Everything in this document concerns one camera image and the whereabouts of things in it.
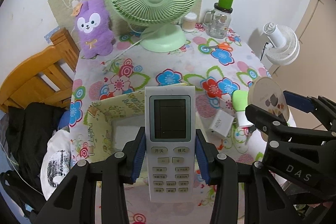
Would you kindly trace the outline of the white 45W charger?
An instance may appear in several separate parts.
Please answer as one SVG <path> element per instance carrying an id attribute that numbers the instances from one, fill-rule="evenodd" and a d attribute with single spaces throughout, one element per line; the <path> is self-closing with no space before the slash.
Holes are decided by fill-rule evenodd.
<path id="1" fill-rule="evenodd" d="M 223 110 L 218 110 L 207 130 L 207 133 L 226 138 L 230 132 L 233 121 L 233 116 Z"/>

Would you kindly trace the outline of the cotton swab container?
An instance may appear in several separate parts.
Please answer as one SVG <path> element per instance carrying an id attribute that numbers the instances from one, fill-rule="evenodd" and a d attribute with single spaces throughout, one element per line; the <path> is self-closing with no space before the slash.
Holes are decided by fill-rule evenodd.
<path id="1" fill-rule="evenodd" d="M 197 23 L 197 14 L 194 12 L 189 12 L 182 19 L 182 30 L 184 32 L 193 32 L 195 25 Z"/>

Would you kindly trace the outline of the yellow patterned storage box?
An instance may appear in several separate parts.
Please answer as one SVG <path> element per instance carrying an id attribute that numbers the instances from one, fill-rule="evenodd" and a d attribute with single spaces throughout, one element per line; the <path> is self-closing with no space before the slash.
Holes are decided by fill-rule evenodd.
<path id="1" fill-rule="evenodd" d="M 204 89 L 196 89 L 196 128 L 202 130 L 206 141 L 209 134 L 204 125 L 214 116 L 214 110 Z M 138 129 L 145 125 L 144 91 L 132 92 L 103 100 L 92 101 L 84 118 L 87 126 L 88 144 L 94 143 L 93 154 L 89 156 L 91 162 L 107 159 L 112 153 L 121 151 L 126 142 L 135 138 Z M 148 190 L 147 167 L 142 167 L 140 178 L 133 185 L 126 184 L 126 191 L 134 189 Z"/>

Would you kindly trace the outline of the green panda speaker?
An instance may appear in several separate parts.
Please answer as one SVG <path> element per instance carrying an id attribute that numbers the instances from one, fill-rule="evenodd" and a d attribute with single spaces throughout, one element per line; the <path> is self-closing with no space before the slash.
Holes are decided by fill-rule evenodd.
<path id="1" fill-rule="evenodd" d="M 235 90 L 232 93 L 232 106 L 236 112 L 245 111 L 248 106 L 248 92 L 245 90 Z"/>

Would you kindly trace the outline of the purple plush toy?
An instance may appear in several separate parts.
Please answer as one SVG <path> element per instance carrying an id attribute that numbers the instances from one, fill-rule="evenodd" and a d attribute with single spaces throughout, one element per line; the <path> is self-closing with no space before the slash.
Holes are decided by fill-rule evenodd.
<path id="1" fill-rule="evenodd" d="M 81 1 L 73 8 L 71 16 L 75 19 L 81 52 L 86 59 L 112 53 L 114 33 L 109 28 L 110 17 L 104 0 Z"/>

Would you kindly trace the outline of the orange handled scissors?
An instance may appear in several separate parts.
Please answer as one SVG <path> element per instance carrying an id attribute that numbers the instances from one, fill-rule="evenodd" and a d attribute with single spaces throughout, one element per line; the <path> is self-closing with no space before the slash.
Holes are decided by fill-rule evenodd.
<path id="1" fill-rule="evenodd" d="M 233 51 L 233 48 L 231 47 L 231 45 L 226 43 L 226 42 L 218 44 L 216 46 L 209 46 L 209 49 L 217 49 L 217 48 L 220 49 L 220 50 L 228 51 L 228 52 Z"/>

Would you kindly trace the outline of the wooden chair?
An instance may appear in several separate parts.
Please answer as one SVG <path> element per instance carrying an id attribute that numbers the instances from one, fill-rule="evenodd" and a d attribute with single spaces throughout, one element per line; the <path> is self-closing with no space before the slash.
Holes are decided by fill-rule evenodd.
<path id="1" fill-rule="evenodd" d="M 64 61 L 74 72 L 79 49 L 66 28 L 51 36 L 52 45 L 21 62 L 1 86 L 1 111 L 25 109 L 39 102 L 64 109 L 71 103 L 73 80 L 59 65 Z"/>

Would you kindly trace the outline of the glass mason jar mug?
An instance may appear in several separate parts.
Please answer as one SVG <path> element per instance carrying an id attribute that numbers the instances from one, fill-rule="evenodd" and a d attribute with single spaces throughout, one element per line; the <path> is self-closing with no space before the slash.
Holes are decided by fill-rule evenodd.
<path id="1" fill-rule="evenodd" d="M 205 13 L 203 26 L 207 34 L 213 38 L 224 39 L 231 23 L 234 0 L 218 0 L 214 8 Z"/>

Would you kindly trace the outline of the round cream compact case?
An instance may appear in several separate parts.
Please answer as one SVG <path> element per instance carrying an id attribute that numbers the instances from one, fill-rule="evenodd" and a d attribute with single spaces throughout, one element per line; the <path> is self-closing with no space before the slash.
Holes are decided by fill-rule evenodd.
<path id="1" fill-rule="evenodd" d="M 290 111 L 280 86 L 270 77 L 258 77 L 248 91 L 248 104 L 253 104 L 287 122 Z"/>

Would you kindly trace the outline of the white USB charger cube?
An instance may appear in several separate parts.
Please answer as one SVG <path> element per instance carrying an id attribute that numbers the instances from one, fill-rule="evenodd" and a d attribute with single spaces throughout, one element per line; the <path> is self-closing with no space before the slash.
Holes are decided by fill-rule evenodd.
<path id="1" fill-rule="evenodd" d="M 248 127 L 253 126 L 253 123 L 251 123 L 247 119 L 244 110 L 236 112 L 236 119 L 237 119 L 238 127 L 240 127 L 240 128 L 248 128 Z"/>

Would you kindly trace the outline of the white printed bag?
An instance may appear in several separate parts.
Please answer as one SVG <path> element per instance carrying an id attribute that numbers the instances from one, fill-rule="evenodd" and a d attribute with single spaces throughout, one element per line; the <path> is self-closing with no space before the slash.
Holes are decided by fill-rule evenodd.
<path id="1" fill-rule="evenodd" d="M 70 171 L 70 163 L 70 133 L 60 129 L 48 141 L 47 152 L 42 161 L 40 180 L 46 200 Z"/>

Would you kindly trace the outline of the black clothing pile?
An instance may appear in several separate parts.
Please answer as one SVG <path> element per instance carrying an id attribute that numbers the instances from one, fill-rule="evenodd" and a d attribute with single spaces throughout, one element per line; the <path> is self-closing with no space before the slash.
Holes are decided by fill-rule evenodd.
<path id="1" fill-rule="evenodd" d="M 21 177 L 39 192 L 42 191 L 39 174 L 47 143 L 58 129 L 65 111 L 39 102 L 30 103 L 25 109 L 8 108 L 6 139 L 9 150 L 18 163 Z"/>

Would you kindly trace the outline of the floral tablecloth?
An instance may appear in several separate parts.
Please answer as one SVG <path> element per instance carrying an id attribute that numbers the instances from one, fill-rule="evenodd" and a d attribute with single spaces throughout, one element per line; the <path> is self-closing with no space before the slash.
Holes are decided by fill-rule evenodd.
<path id="1" fill-rule="evenodd" d="M 72 163 L 81 159 L 91 162 L 89 156 L 93 154 L 95 144 L 88 144 L 88 130 L 83 122 L 92 101 L 131 96 L 132 92 L 147 86 L 184 83 L 205 90 L 214 116 L 218 110 L 234 115 L 232 93 L 248 90 L 254 79 L 269 74 L 233 30 L 229 30 L 224 39 L 214 39 L 198 27 L 186 35 L 182 47 L 168 53 L 147 51 L 137 44 L 137 40 L 136 34 L 122 35 L 116 39 L 108 56 L 79 57 L 70 105 Z M 231 45 L 232 52 L 209 49 L 209 46 L 224 42 Z M 226 138 L 208 134 L 209 142 L 237 162 L 252 164 L 264 156 L 266 143 L 258 131 L 250 134 L 246 128 L 233 124 Z"/>

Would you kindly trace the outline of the white remote control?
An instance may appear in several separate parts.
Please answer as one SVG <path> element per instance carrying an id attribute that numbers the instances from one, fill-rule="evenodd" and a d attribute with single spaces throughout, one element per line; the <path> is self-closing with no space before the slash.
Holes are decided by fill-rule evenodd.
<path id="1" fill-rule="evenodd" d="M 190 202 L 195 169 L 195 88 L 145 88 L 147 179 L 151 202 Z"/>

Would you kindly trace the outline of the white floor fan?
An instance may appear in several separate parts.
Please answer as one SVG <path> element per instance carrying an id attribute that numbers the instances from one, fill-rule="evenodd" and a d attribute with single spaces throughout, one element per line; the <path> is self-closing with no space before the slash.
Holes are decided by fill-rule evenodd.
<path id="1" fill-rule="evenodd" d="M 264 25 L 263 32 L 272 44 L 266 49 L 265 55 L 273 65 L 286 66 L 296 60 L 300 44 L 294 30 L 269 22 Z"/>

